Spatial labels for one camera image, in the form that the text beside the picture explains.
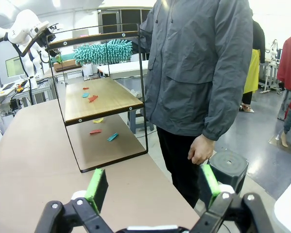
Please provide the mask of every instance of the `shelf rack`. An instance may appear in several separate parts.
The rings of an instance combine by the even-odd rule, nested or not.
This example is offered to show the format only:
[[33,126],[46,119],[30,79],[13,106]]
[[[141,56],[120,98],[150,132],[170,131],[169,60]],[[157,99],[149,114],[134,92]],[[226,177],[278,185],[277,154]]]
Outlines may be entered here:
[[[97,27],[99,26],[75,30],[92,29]],[[134,97],[115,80],[112,80],[112,77],[70,85],[67,85],[66,83],[66,99],[64,106],[61,105],[62,103],[59,99],[58,90],[55,86],[62,119],[77,166],[81,173],[134,158],[148,152],[139,25],[137,24],[137,31],[89,35],[47,44],[50,57],[52,50],[56,50],[57,53],[59,51],[59,54],[61,54],[62,48],[70,46],[98,41],[106,42],[111,39],[127,39],[131,37],[136,37],[138,41],[142,101]],[[85,92],[89,93],[90,96],[97,95],[99,97],[94,102],[89,103],[87,98],[82,98],[82,94]],[[143,108],[144,112],[146,148],[140,144],[126,123],[123,122],[118,115],[119,113],[141,108]],[[94,124],[92,122],[92,120],[101,117],[104,117],[102,123]],[[89,132],[95,129],[101,129],[102,132],[89,135]],[[109,142],[107,139],[114,133],[118,133],[118,137]]]

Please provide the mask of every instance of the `jacket cuff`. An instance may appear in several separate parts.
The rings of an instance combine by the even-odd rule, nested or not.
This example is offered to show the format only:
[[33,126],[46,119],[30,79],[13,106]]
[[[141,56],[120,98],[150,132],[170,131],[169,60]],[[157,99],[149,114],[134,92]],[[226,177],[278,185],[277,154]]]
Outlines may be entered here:
[[210,133],[209,131],[207,131],[206,129],[203,130],[203,136],[205,136],[206,138],[212,140],[212,141],[218,141],[219,140],[219,136],[217,136],[214,133]]

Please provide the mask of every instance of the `blue paper scrap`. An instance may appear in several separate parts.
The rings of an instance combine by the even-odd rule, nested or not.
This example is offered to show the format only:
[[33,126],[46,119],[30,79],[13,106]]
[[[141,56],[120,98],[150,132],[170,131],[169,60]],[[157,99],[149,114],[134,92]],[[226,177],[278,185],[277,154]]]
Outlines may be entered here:
[[117,136],[118,136],[118,133],[113,134],[112,136],[110,136],[110,137],[108,138],[108,141],[109,141],[109,142],[110,142],[110,141],[113,141]]

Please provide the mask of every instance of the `white robot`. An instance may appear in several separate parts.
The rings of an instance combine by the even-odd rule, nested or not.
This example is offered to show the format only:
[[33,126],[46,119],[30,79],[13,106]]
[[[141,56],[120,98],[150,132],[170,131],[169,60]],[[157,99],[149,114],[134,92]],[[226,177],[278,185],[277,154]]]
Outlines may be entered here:
[[[10,29],[0,28],[0,42],[9,41],[17,50],[28,76],[27,86],[31,85],[31,89],[37,88],[36,78],[43,78],[41,62],[49,62],[48,53],[45,51],[47,36],[59,29],[61,28],[58,24],[49,26],[48,21],[41,22],[31,10],[21,11]],[[54,35],[48,37],[48,41],[54,39]],[[30,60],[29,50],[34,58],[33,61]]]

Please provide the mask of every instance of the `drawstring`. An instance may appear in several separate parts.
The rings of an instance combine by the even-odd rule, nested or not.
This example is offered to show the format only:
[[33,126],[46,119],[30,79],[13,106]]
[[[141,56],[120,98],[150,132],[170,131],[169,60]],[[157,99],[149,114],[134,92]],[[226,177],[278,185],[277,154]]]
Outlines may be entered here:
[[174,7],[174,5],[175,5],[175,1],[176,1],[176,0],[174,0],[173,5],[172,5],[172,8],[171,8],[171,23],[173,23],[172,14],[173,14],[173,7]]
[[160,8],[158,10],[158,14],[157,14],[157,18],[156,18],[156,22],[155,23],[158,23],[158,16],[159,16],[159,12],[160,12],[160,9],[161,9],[162,6],[163,6],[163,2],[161,2],[161,5],[160,5]]

